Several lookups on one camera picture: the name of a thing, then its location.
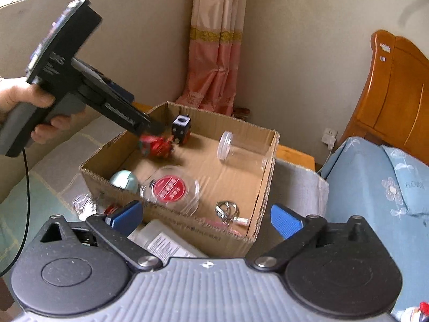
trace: gray ribbed surface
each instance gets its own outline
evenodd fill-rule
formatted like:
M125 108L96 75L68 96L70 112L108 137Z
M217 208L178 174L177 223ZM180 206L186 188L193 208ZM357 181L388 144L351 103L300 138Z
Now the gray ribbed surface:
M248 268L243 259L173 258L168 266L141 273L114 304L87 316L51 319L27 313L24 322L328 322L295 302L277 275ZM392 322L387 314L366 321Z

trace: black cable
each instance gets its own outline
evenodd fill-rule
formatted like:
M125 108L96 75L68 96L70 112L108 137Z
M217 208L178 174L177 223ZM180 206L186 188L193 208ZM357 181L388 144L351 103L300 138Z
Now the black cable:
M22 250L24 249L25 241L27 240L27 235L28 235L28 228L29 228L29 176L28 176L28 164L27 164L27 157L25 155L25 149L22 149L22 156L24 157L25 177L27 180L27 222L25 223L24 237L22 239L21 246L18 249L18 253L16 253L14 259L9 264L9 266L0 273L0 277L2 277L5 273L7 273L12 268L12 266L14 266L14 264L18 260L19 256L21 255Z

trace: orange wooden table edge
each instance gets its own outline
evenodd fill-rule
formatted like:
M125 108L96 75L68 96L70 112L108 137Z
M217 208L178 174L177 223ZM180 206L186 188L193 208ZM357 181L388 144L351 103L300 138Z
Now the orange wooden table edge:
M141 110L143 112L148 112L150 109L152 109L151 106L140 103L133 103L133 105L138 108L138 110ZM285 160L287 162L303 166L305 168L308 168L309 170L316 170L316 163L314 157L307 155L306 153L303 153L301 151L288 148L284 145L279 145L277 147L275 155L281 160Z

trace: pink curtain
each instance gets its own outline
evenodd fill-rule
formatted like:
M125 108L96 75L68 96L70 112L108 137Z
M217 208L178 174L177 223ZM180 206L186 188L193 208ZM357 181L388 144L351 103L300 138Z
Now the pink curtain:
M231 115L246 0L194 0L189 68L177 103Z

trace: blue pillow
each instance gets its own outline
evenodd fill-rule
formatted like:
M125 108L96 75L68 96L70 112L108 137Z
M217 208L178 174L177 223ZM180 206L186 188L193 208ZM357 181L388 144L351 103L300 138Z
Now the blue pillow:
M429 215L429 166L397 148L382 145L395 170L409 215Z

